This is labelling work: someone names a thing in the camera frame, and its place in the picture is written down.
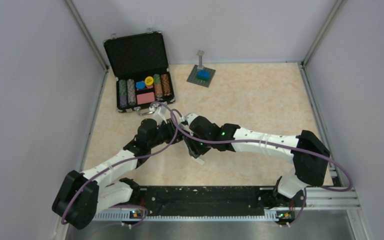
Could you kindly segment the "white remote control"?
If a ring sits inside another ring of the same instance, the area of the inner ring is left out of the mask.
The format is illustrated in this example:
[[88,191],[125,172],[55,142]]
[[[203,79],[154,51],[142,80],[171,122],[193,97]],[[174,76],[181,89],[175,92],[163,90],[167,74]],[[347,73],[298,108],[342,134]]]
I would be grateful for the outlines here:
[[205,161],[203,159],[199,158],[199,157],[197,157],[197,158],[192,157],[192,160],[194,162],[200,164],[200,165],[204,165],[205,164]]

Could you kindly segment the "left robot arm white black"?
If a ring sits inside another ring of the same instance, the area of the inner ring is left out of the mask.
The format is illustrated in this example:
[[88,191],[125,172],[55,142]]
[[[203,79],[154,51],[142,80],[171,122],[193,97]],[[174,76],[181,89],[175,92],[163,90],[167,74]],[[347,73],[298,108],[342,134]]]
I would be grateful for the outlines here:
[[126,182],[117,181],[123,174],[143,165],[155,154],[152,149],[169,147],[183,140],[183,134],[170,120],[157,123],[143,120],[133,139],[116,155],[88,170],[68,172],[51,206],[61,224],[84,229],[96,214],[118,204],[134,207],[140,193]]

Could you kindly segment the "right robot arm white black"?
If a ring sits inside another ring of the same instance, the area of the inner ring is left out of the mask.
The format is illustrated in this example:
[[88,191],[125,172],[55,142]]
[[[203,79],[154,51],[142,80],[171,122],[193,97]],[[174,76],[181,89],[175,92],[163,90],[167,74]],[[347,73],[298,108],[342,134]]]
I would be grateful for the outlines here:
[[262,154],[292,164],[293,169],[281,176],[273,192],[273,200],[279,206],[287,206],[304,188],[320,187],[324,183],[330,151],[309,130],[302,130],[299,135],[269,134],[232,123],[218,126],[194,113],[182,117],[181,124],[189,129],[190,153],[194,158],[216,149]]

